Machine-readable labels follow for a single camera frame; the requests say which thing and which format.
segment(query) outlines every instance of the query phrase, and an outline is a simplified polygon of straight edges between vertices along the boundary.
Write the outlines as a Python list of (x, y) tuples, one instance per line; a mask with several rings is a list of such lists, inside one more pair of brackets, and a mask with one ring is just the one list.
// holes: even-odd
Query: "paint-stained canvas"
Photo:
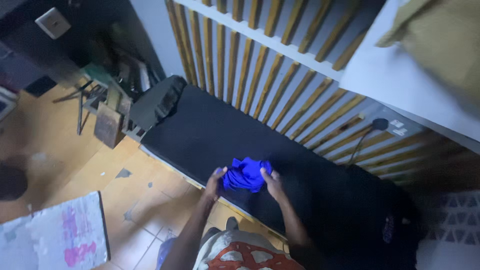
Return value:
[(0, 225), (2, 269), (87, 270), (108, 260), (99, 192)]

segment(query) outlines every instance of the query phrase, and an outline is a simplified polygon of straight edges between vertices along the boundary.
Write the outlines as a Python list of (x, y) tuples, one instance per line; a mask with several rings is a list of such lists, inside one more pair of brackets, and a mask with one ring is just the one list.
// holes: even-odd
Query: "person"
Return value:
[(207, 218), (219, 197), (219, 180), (227, 172), (224, 167), (217, 168), (208, 179), (195, 212), (173, 242), (160, 270), (318, 269), (323, 258), (284, 192), (280, 175), (276, 171), (269, 175), (264, 168), (260, 171), (282, 211), (290, 255), (275, 249), (259, 234), (238, 230), (234, 218), (228, 219), (225, 231), (217, 229), (211, 235), (209, 230), (202, 239)]

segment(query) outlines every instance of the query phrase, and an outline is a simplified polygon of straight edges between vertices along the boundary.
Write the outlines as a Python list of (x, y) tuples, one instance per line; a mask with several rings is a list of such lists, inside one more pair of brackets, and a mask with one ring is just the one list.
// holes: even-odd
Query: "tiled floor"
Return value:
[[(40, 98), (22, 93), (18, 108), (0, 125), (0, 159), (22, 157), (29, 188), (14, 202), (0, 202), (0, 222), (100, 190), (105, 211), (111, 261), (99, 269), (154, 269), (158, 249), (178, 235), (202, 191), (168, 165), (147, 156), (132, 139), (115, 149), (93, 136), (95, 116), (76, 135), (76, 102), (52, 104), (69, 91), (56, 87)], [(116, 178), (127, 169), (132, 174)], [(240, 229), (260, 233), (274, 246), (283, 243), (259, 223), (216, 203), (205, 228), (225, 228), (234, 216)]]

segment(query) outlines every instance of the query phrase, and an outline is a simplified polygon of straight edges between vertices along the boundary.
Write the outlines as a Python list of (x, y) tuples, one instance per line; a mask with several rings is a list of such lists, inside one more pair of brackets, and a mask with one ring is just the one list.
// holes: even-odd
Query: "shoe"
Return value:
[(239, 229), (239, 223), (235, 217), (229, 217), (227, 219), (227, 224), (225, 225), (225, 230), (238, 230)]

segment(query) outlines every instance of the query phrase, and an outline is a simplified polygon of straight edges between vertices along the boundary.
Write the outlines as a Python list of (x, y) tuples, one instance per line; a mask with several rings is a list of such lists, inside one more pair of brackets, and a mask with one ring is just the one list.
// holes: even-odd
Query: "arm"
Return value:
[(224, 167), (222, 171), (218, 168), (212, 176), (210, 176), (207, 186), (205, 187), (205, 192), (200, 198), (200, 202), (197, 204), (195, 211), (185, 227), (183, 227), (180, 235), (175, 240), (160, 270), (191, 270), (193, 268), (208, 215), (218, 200), (217, 191), (219, 179), (226, 172), (226, 167)]
[(280, 175), (276, 171), (268, 175), (264, 168), (260, 172), (267, 183), (268, 192), (277, 201), (282, 211), (290, 255), (306, 269), (321, 268), (320, 259), (323, 256), (308, 236), (305, 226), (285, 194)]

